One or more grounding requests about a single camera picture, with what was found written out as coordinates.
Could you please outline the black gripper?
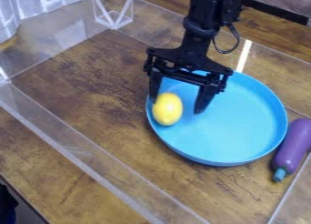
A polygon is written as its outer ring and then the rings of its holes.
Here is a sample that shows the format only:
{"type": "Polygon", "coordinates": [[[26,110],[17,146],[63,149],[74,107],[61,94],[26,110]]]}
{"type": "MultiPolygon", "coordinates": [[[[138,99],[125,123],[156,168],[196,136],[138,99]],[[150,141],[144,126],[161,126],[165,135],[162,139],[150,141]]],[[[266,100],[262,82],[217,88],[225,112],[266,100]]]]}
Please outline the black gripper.
{"type": "Polygon", "coordinates": [[[196,96],[194,114],[200,114],[206,109],[214,95],[224,91],[228,77],[233,75],[233,70],[229,67],[202,55],[189,55],[180,48],[149,47],[142,71],[149,76],[152,102],[156,101],[164,76],[201,86],[196,96]]]}

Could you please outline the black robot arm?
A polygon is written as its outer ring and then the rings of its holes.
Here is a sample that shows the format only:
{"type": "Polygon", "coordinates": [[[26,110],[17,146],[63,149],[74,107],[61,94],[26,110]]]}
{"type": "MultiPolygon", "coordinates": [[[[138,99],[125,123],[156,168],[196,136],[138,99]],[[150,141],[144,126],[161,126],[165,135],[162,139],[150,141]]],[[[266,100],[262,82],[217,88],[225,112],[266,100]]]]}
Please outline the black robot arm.
{"type": "Polygon", "coordinates": [[[238,20],[241,0],[190,0],[182,19],[182,42],[177,48],[146,49],[142,71],[149,76],[149,99],[156,101],[164,77],[198,86],[194,113],[208,107],[214,95],[224,91],[233,70],[206,57],[209,44],[220,28],[226,26],[238,39],[233,23],[238,20]]]}

